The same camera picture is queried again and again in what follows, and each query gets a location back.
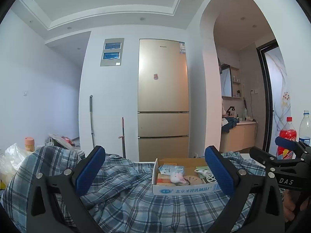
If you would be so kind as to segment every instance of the finger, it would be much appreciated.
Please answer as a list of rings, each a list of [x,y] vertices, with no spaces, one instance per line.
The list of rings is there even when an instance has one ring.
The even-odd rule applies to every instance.
[[[300,211],[306,210],[308,206],[309,198],[307,198],[300,206]]]
[[[285,222],[292,221],[295,218],[295,214],[289,209],[283,207]]]
[[[295,209],[295,204],[293,203],[290,195],[289,190],[285,190],[284,192],[284,202],[283,205],[289,209],[290,211],[293,211]]]

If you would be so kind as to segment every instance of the coca-cola bottle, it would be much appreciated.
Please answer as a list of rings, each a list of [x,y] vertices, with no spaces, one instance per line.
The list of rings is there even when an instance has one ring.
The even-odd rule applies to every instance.
[[[287,117],[286,118],[287,123],[283,127],[283,129],[280,131],[279,136],[286,138],[288,140],[296,141],[297,137],[297,131],[295,131],[295,128],[292,124],[293,118]],[[277,159],[291,159],[293,157],[293,152],[289,151],[288,149],[285,149],[283,147],[278,146],[276,157]]]

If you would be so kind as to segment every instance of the cardboard box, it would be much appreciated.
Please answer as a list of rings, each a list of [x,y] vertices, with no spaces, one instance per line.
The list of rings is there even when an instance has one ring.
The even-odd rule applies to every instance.
[[[194,172],[196,166],[207,166],[204,158],[166,158],[166,159],[156,159],[153,167],[152,173],[152,192],[154,195],[193,195],[193,194],[206,194],[214,191],[221,190],[217,182],[198,184],[198,185],[188,185],[188,186],[163,186],[157,185],[157,178],[159,166],[167,163],[177,163],[178,166],[185,167],[184,175],[197,176],[198,174]]]

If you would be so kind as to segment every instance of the plaid blanket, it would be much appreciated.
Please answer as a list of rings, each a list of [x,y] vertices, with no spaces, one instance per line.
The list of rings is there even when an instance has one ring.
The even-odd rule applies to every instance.
[[[238,169],[264,175],[254,160],[239,153],[223,154]],[[73,169],[80,158],[76,152],[58,147],[37,149],[22,163],[1,197],[1,204],[21,232],[26,232],[26,211],[31,182],[39,172],[47,176]],[[106,160],[81,201],[104,232],[206,232],[229,201],[222,191],[185,196],[155,196],[152,193],[152,164],[137,164],[118,155]],[[74,225],[61,196],[62,213]],[[239,229],[251,206],[250,194],[232,231]]]

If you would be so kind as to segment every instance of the pink plush toy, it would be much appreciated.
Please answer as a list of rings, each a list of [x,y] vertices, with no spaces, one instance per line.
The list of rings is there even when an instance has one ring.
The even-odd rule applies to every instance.
[[[172,172],[170,179],[172,183],[188,184],[188,182],[183,178],[181,172]]]

